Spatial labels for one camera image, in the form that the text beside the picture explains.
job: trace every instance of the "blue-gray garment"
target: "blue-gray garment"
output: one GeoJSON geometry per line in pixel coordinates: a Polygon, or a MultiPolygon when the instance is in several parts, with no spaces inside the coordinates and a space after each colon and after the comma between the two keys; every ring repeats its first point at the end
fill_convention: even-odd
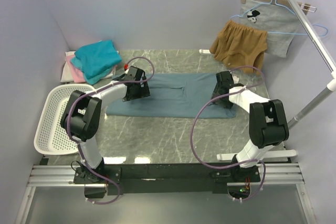
{"type": "MultiPolygon", "coordinates": [[[[157,73],[148,81],[151,96],[111,103],[107,115],[148,116],[158,118],[194,118],[211,99],[216,86],[215,73],[157,73]]],[[[199,118],[233,118],[236,106],[228,110],[209,105],[199,118]]]]}

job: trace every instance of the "brown shorts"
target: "brown shorts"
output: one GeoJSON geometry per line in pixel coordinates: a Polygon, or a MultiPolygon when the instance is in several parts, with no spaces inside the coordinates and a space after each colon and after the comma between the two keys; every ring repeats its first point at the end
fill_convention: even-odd
{"type": "MultiPolygon", "coordinates": [[[[229,20],[210,47],[215,59],[227,68],[244,65],[261,69],[264,52],[267,49],[267,31],[257,30],[229,20]]],[[[256,72],[252,68],[243,68],[245,73],[256,72]]]]}

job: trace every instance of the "wall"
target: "wall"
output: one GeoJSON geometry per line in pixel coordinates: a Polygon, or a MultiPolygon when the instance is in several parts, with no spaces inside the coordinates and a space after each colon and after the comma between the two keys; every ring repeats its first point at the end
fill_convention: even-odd
{"type": "MultiPolygon", "coordinates": [[[[318,8],[309,14],[312,23],[329,27],[329,34],[322,41],[331,56],[336,58],[336,7],[334,0],[301,0],[318,8]]],[[[264,71],[272,98],[281,99],[290,120],[310,102],[331,80],[324,64],[310,39],[296,36],[287,59],[268,58],[264,71]]],[[[297,161],[307,184],[319,223],[335,222],[336,175],[336,95],[330,96],[316,110],[290,131],[287,146],[298,151],[297,161]]]]}
{"type": "Polygon", "coordinates": [[[33,140],[68,46],[44,0],[0,0],[0,216],[13,223],[32,165],[33,140]]]}
{"type": "Polygon", "coordinates": [[[118,49],[209,48],[239,0],[46,0],[71,49],[112,39],[118,49]]]}

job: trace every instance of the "gray marble surface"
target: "gray marble surface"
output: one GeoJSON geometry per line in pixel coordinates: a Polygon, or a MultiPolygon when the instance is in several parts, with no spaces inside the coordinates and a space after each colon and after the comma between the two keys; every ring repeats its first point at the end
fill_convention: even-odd
{"type": "MultiPolygon", "coordinates": [[[[226,70],[212,56],[202,56],[198,50],[126,50],[120,51],[123,62],[135,56],[145,56],[155,65],[156,73],[217,73],[226,70]]],[[[131,62],[146,71],[151,68],[142,59],[131,62]]],[[[240,83],[260,81],[260,76],[234,72],[240,83]]],[[[100,87],[110,80],[101,80],[100,87]]],[[[258,95],[268,97],[266,86],[251,89],[258,95]]],[[[194,143],[198,155],[206,162],[216,162],[220,153],[237,153],[249,140],[248,113],[241,108],[232,119],[199,119],[194,131],[194,143]]],[[[106,116],[101,113],[96,134],[101,155],[109,163],[188,163],[197,162],[190,149],[190,128],[193,119],[185,118],[136,118],[129,116],[106,116]]],[[[283,150],[278,145],[272,150],[283,150]]],[[[78,154],[50,156],[49,165],[69,165],[79,160],[78,154]]],[[[273,161],[286,161],[280,158],[273,161]]]]}

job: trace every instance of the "laundry basket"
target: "laundry basket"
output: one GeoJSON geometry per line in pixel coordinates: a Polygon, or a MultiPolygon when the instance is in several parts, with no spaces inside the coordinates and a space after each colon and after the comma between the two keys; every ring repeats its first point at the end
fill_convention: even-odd
{"type": "Polygon", "coordinates": [[[86,92],[93,90],[93,87],[87,84],[65,84],[49,93],[34,139],[38,152],[45,155],[66,155],[78,151],[76,144],[60,126],[69,97],[75,90],[86,92]]]}

